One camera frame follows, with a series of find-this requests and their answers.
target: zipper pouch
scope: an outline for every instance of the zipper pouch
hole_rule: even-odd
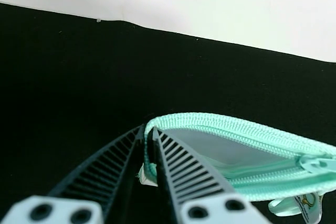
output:
[[[322,195],[336,189],[336,147],[231,116],[178,113],[151,120],[145,129],[140,182],[155,185],[146,137],[154,127],[184,141],[250,201],[272,200],[278,216],[302,213],[318,223]]]

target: black cloth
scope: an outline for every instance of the black cloth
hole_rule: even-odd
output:
[[[333,63],[9,5],[0,15],[0,218],[169,113],[230,115],[336,145]],[[134,183],[129,223],[160,222],[156,189]],[[321,223],[334,222],[335,197]],[[255,205],[273,223],[304,223]]]

